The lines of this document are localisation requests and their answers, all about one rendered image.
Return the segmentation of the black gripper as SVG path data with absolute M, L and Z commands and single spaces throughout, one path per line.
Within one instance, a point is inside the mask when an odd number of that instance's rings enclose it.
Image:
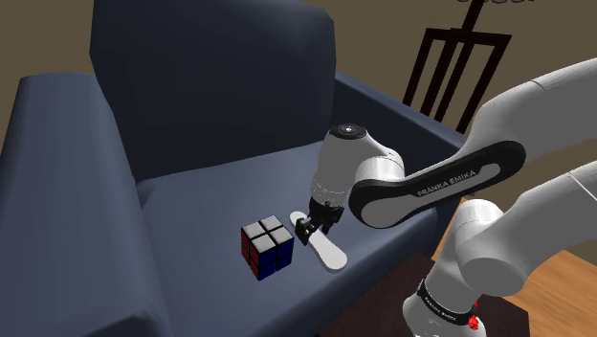
M 344 206 L 332 206 L 329 201 L 320 204 L 311 198 L 308 217 L 299 217 L 296 220 L 295 234 L 303 245 L 307 245 L 316 228 L 320 228 L 321 232 L 327 235 L 331 227 L 339 222 L 343 211 Z

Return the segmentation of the white flat remote control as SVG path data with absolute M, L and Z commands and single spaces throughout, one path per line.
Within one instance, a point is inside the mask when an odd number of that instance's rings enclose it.
M 308 217 L 305 213 L 294 211 L 290 213 L 289 218 L 295 231 L 295 222 L 299 217 Z M 307 244 L 316 253 L 321 263 L 326 269 L 333 272 L 338 272 L 347 264 L 347 255 L 335 245 L 326 235 L 324 235 L 320 229 L 310 236 Z

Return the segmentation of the two-by-two puzzle cube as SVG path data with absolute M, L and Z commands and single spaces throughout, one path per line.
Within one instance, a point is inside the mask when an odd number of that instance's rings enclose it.
M 240 234 L 242 257 L 258 281 L 291 264 L 295 238 L 275 215 L 243 226 Z

